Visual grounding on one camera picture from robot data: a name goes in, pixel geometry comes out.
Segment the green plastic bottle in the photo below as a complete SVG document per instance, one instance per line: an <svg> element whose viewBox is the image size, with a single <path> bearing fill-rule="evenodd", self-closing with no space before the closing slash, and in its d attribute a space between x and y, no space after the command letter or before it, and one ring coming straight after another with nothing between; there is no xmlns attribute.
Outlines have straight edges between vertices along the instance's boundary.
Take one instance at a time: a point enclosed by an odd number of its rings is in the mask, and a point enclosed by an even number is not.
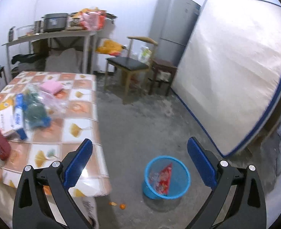
<svg viewBox="0 0 281 229"><path fill-rule="evenodd" d="M29 127L48 128L51 125L51 117L47 114L46 106L39 91L28 88L24 92L25 118Z"/></svg>

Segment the pink cloth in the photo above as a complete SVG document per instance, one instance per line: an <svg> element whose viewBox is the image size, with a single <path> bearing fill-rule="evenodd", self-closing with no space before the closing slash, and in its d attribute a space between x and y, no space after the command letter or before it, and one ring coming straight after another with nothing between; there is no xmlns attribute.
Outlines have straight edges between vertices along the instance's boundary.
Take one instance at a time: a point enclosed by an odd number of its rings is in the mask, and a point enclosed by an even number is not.
<svg viewBox="0 0 281 229"><path fill-rule="evenodd" d="M39 86L39 89L51 95L55 95L63 89L63 84L58 81L46 81Z"/></svg>

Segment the blue plastic trash basket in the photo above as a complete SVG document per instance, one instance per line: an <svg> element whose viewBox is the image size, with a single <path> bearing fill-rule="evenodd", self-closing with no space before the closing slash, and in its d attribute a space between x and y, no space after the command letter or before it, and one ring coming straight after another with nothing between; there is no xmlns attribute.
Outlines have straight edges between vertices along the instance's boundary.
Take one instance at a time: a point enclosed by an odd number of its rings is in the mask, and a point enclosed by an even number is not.
<svg viewBox="0 0 281 229"><path fill-rule="evenodd" d="M175 200L189 189L191 175L187 167L171 156L158 156L145 167L142 191L152 200Z"/></svg>

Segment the red snack wrapper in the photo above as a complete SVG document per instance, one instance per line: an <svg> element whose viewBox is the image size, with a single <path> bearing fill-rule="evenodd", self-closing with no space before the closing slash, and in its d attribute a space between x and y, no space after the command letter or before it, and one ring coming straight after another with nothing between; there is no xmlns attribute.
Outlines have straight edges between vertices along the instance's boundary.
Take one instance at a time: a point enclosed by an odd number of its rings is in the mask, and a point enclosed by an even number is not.
<svg viewBox="0 0 281 229"><path fill-rule="evenodd" d="M172 163L168 164L158 174L154 184L155 191L161 195L168 195L170 181L172 177Z"/></svg>

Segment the checkered ginkgo tablecloth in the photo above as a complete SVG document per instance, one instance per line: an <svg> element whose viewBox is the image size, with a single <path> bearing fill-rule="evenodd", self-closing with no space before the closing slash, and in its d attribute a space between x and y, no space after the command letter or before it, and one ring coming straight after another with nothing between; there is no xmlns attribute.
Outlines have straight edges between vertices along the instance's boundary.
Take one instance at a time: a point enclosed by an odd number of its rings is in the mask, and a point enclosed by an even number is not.
<svg viewBox="0 0 281 229"><path fill-rule="evenodd" d="M54 103L46 108L51 116L48 128L26 129L27 138L9 139L12 154L7 161L0 159L0 182L17 187L23 168L46 168L64 157L88 138L93 153L82 171L71 196L105 196L111 191L105 163L96 104L96 77L92 74L22 72L0 92L0 103L38 87L45 81L59 81L64 88L56 94Z"/></svg>

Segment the clear plastic bag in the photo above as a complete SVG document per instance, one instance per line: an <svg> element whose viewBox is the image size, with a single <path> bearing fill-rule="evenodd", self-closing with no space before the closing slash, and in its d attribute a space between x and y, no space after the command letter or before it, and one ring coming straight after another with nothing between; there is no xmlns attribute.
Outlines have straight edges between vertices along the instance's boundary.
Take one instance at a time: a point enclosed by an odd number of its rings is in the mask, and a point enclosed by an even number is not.
<svg viewBox="0 0 281 229"><path fill-rule="evenodd" d="M30 84L26 87L25 91L29 87L39 91L40 95L43 98L43 103L46 106L47 114L51 118L63 118L64 117L66 109L67 109L67 101L63 101L61 99L58 99L54 95L41 91L39 89L38 85Z"/></svg>

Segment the white blue box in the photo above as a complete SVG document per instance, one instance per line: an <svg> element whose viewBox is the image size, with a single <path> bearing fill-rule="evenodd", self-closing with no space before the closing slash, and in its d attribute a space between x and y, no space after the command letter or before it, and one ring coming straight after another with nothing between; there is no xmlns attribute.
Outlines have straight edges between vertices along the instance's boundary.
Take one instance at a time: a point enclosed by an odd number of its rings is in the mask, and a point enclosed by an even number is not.
<svg viewBox="0 0 281 229"><path fill-rule="evenodd" d="M14 99L0 103L0 131L5 137L16 134L22 141L27 139L24 125L24 96L19 93Z"/></svg>

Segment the dark brown wooden stool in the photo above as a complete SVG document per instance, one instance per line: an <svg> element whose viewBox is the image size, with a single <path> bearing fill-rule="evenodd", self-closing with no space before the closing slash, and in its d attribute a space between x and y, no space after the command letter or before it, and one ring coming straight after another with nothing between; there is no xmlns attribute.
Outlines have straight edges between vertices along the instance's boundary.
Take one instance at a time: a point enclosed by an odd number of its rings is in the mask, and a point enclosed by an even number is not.
<svg viewBox="0 0 281 229"><path fill-rule="evenodd" d="M168 96L178 68L169 61L156 59L153 60L151 69L153 71L153 78L150 79L151 84L148 94L152 95L154 85L158 82L158 88L160 88L163 83L168 84L165 93L165 96Z"/></svg>

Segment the white mattress blue edge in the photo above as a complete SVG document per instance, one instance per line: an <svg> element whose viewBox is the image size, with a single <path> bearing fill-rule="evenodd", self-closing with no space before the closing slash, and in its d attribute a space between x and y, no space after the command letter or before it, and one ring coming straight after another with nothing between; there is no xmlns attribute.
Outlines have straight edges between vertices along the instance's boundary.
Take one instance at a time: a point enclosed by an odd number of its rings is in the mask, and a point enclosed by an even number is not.
<svg viewBox="0 0 281 229"><path fill-rule="evenodd" d="M205 0L172 89L220 155L245 148L281 96L281 6Z"/></svg>

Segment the wooden chair black seat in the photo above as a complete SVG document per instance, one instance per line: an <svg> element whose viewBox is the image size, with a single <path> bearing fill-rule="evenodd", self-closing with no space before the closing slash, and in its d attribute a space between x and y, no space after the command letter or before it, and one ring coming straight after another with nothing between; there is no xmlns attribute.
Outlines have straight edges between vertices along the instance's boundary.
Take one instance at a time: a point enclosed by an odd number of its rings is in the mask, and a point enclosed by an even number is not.
<svg viewBox="0 0 281 229"><path fill-rule="evenodd" d="M128 36L127 38L130 40L127 56L126 57L122 57L122 56L111 57L111 58L106 59L106 70L105 70L105 81L104 81L104 90L106 90L107 86L108 86L107 83L108 83L109 65L112 65L126 73L126 80L125 80L125 84L124 84L124 95L122 97L123 104L126 104L126 101L127 101L127 97L128 97L128 93L129 93L129 89L130 89L130 81L131 81L132 76L134 74L139 74L142 72L145 73L145 77L144 77L143 83L141 84L141 86L138 87L138 89L140 91L140 95L143 94L144 87L147 82L146 79L148 77L147 72L149 72L151 70L152 58L154 56L156 48L159 45L155 40L153 40L149 37ZM141 41L141 42L144 42L147 44L151 44L153 46L152 53L148 60L148 64L142 63L141 61L132 59L130 57L130 52L132 50L134 40Z"/></svg>

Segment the orange plastic bag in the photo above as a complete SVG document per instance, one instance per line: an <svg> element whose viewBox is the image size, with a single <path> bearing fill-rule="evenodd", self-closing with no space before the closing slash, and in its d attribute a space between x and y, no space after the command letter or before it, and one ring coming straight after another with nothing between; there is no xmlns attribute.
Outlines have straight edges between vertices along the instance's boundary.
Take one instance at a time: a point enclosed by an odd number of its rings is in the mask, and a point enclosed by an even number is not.
<svg viewBox="0 0 281 229"><path fill-rule="evenodd" d="M111 40L105 39L103 43L97 47L96 52L110 56L120 56L124 46Z"/></svg>

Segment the grey refrigerator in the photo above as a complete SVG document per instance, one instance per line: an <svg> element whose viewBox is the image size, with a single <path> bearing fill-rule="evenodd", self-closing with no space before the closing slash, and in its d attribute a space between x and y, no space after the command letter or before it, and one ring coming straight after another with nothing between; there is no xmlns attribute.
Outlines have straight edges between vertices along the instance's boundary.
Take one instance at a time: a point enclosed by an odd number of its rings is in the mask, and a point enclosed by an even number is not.
<svg viewBox="0 0 281 229"><path fill-rule="evenodd" d="M158 0L149 38L158 43L154 57L178 66L199 16L193 0Z"/></svg>

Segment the black rice cooker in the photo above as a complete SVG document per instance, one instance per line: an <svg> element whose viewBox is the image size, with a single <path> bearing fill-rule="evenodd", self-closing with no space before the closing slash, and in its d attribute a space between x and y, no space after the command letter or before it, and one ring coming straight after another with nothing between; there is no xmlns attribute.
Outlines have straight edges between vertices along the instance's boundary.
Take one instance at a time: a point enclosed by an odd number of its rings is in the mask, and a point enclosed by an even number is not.
<svg viewBox="0 0 281 229"><path fill-rule="evenodd" d="M44 16L44 33L63 31L67 26L68 13L46 14Z"/></svg>

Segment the red pink plastic bags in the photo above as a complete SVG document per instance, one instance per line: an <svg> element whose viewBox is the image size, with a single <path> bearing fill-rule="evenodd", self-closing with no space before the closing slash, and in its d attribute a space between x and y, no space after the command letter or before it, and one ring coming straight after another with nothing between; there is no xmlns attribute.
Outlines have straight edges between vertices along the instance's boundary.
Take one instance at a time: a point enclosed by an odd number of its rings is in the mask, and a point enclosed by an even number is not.
<svg viewBox="0 0 281 229"><path fill-rule="evenodd" d="M79 26L87 31L99 31L105 24L106 11L95 9L82 9L71 14L69 22L71 26Z"/></svg>

